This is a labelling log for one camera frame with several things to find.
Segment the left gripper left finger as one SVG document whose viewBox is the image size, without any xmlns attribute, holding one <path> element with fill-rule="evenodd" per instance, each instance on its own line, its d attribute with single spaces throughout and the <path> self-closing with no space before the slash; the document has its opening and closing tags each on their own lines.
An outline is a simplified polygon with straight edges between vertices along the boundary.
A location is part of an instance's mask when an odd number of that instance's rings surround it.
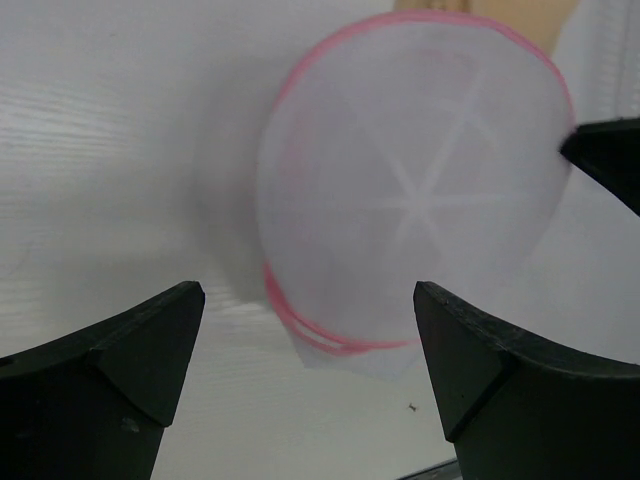
<svg viewBox="0 0 640 480">
<path fill-rule="evenodd" d="M 181 282 L 1 360 L 4 479 L 148 479 L 174 421 L 205 306 Z"/>
</svg>

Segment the beige bra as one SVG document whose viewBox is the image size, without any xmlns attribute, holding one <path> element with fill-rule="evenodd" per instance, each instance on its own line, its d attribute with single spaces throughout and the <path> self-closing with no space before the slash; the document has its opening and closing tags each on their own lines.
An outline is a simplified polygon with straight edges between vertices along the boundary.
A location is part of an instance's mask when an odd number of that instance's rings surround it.
<svg viewBox="0 0 640 480">
<path fill-rule="evenodd" d="M 393 10 L 430 9 L 490 18 L 551 55 L 578 4 L 578 0 L 396 0 Z"/>
</svg>

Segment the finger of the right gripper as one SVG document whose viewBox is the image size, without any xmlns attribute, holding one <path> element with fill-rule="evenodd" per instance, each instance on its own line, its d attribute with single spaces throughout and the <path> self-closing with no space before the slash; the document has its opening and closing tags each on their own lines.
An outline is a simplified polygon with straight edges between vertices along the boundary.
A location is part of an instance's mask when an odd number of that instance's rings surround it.
<svg viewBox="0 0 640 480">
<path fill-rule="evenodd" d="M 559 152 L 639 215 L 639 118 L 579 125 Z"/>
</svg>

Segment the white mesh laundry bag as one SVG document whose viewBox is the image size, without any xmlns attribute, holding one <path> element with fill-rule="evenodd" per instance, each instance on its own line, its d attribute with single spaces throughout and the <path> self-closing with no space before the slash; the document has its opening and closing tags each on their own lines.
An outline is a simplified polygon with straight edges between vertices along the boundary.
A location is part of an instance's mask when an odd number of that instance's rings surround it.
<svg viewBox="0 0 640 480">
<path fill-rule="evenodd" d="M 489 18 L 386 13 L 309 49 L 255 187 L 265 293 L 302 364 L 401 375 L 420 281 L 491 302 L 562 199 L 574 123 L 551 59 Z"/>
</svg>

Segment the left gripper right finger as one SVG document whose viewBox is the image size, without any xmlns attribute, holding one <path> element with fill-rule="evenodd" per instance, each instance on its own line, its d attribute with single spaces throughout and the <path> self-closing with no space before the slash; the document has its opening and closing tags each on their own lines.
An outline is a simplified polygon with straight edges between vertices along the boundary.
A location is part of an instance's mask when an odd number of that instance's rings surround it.
<svg viewBox="0 0 640 480">
<path fill-rule="evenodd" d="M 465 479 L 636 479 L 639 367 L 489 315 L 432 282 L 414 309 Z"/>
</svg>

